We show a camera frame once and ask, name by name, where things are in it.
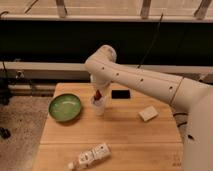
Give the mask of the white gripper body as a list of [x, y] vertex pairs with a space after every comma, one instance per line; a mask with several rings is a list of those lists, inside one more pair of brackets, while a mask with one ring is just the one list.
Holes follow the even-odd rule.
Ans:
[[110, 89], [110, 82], [97, 76], [90, 76], [91, 84], [95, 91], [99, 91], [102, 96], [106, 96]]

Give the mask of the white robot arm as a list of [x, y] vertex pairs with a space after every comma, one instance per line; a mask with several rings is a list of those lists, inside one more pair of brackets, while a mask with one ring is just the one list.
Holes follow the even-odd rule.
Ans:
[[111, 82], [134, 89], [188, 114], [182, 171], [213, 171], [213, 86], [193, 79], [116, 63], [103, 45], [85, 61], [94, 89], [102, 95]]

